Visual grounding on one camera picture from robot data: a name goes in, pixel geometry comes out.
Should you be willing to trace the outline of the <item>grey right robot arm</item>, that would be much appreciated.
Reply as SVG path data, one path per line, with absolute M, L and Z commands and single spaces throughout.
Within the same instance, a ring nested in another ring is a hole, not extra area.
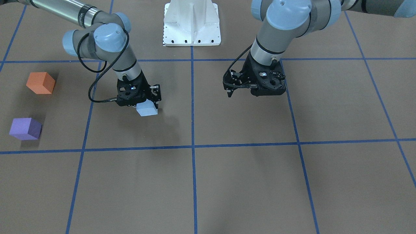
M 125 14 L 110 14 L 78 0 L 20 0 L 19 3 L 43 9 L 82 27 L 81 30 L 66 32 L 62 44 L 65 51 L 77 56 L 80 62 L 83 59 L 105 62 L 89 88 L 88 98 L 91 102 L 134 106 L 141 116 L 158 113 L 158 102 L 162 99 L 160 85 L 149 85 L 137 62 L 129 44 L 131 22 Z M 104 100 L 93 99 L 92 89 L 109 70 L 113 70 L 118 78 L 117 96 Z

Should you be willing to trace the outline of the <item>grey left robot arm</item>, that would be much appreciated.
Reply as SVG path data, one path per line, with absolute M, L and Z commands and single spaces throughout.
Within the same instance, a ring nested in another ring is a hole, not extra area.
M 355 11 L 396 18 L 415 16 L 414 0 L 253 0 L 251 12 L 262 26 L 242 70 L 227 68 L 223 88 L 228 97 L 237 89 L 249 89 L 254 96 L 283 95 L 285 74 L 280 59 L 294 38 L 333 25 L 343 11 Z

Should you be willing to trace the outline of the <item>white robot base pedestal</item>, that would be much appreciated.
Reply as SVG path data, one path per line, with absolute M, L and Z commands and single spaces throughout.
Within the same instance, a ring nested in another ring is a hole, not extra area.
M 218 5 L 211 0 L 171 0 L 164 6 L 163 46 L 218 46 Z

